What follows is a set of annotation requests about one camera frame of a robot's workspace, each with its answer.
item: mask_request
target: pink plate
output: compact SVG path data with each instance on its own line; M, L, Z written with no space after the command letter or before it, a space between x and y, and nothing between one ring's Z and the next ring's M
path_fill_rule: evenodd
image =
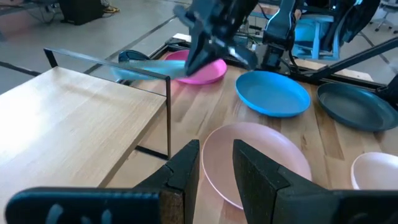
M232 163L234 139L241 139L279 164L311 180L311 169L301 151L281 133L256 123L222 126L206 139L201 151L205 174L216 191L229 203L242 208Z
M166 56L165 60L186 60L189 50L181 50ZM226 63L222 59L218 59L213 63L203 67L192 75L191 78L183 78L178 81L188 84L204 85L218 81L224 77L226 73Z
M356 190L398 190L398 157L381 152L358 156L351 166Z

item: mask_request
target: floor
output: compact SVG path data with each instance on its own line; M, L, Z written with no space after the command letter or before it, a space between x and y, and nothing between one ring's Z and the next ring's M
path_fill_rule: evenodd
M82 26L62 24L62 16L57 14L50 24L43 24L25 11L0 17L0 61L25 67L38 72L50 68L43 48L62 48L79 53L117 60L120 50L134 49L150 54L175 33L187 34L188 30L178 19L174 19L172 9L176 4L188 5L191 0L113 0L112 5L121 9L114 16L97 19ZM31 14L41 17L38 10ZM44 19L51 14L44 13ZM345 44L341 58L370 48L393 38L392 32L382 28L374 32L367 26L362 35ZM388 83L398 69L398 49L352 66L351 69L369 73L376 82ZM108 68L93 69L93 64L57 55L58 63L79 72L90 70L97 77L113 80ZM29 80L30 76L0 67L0 94Z

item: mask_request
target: plate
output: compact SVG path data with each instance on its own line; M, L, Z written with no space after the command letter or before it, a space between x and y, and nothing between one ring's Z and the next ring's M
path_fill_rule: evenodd
M166 56L165 60L187 60L189 50L181 50ZM226 73L227 66L224 60L218 59L194 73L190 78L177 79L179 82L204 85L217 82L222 79Z
M256 123L234 123L213 131L201 152L205 175L229 203L243 209L233 168L233 141L241 139L261 153L311 180L310 166L301 151L281 133Z
M254 71L236 80L238 96L251 109L273 117L292 117L310 107L308 92L297 82L274 72Z
M398 157L381 152L358 156L351 166L356 190L398 190Z

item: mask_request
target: wooden board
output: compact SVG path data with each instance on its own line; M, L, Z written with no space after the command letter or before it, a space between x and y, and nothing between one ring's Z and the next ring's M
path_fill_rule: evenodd
M164 108L163 96L59 67L0 95L0 210L29 187L105 186Z
M260 115L244 105L234 89L235 80L244 72L229 66L223 80L203 86L172 81L174 153L191 139L199 139L203 144L208 135L222 125L239 121L260 123L281 132L300 148L312 168L313 181L328 189L351 188L351 163L364 152L398 156L398 128L373 134L335 122L320 108L315 97L316 86L301 83L311 94L312 104L300 116L279 119ZM133 85L157 93L165 91L164 83L160 81L135 82ZM165 137L161 137L165 135L165 118L160 117L158 122L140 144L154 146L165 153ZM109 187L133 187L163 164L164 161L133 152ZM201 170L194 223L245 222L243 211L223 200Z

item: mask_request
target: blue object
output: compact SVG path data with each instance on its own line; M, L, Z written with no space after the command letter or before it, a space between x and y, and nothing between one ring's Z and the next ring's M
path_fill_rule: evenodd
M311 103L297 82L274 72L247 72L236 80L238 96L251 109L268 116L287 118L303 113Z
M319 38L322 39L329 29L329 23L319 22L320 27L317 30L317 22L313 19L300 19L296 22L295 41L311 41L316 37L316 33L319 32Z
M129 60L119 63L125 63L132 68L140 68L150 72L168 75L172 80L185 77L185 61L183 60ZM137 72L111 68L113 75L117 80L153 80L149 77Z

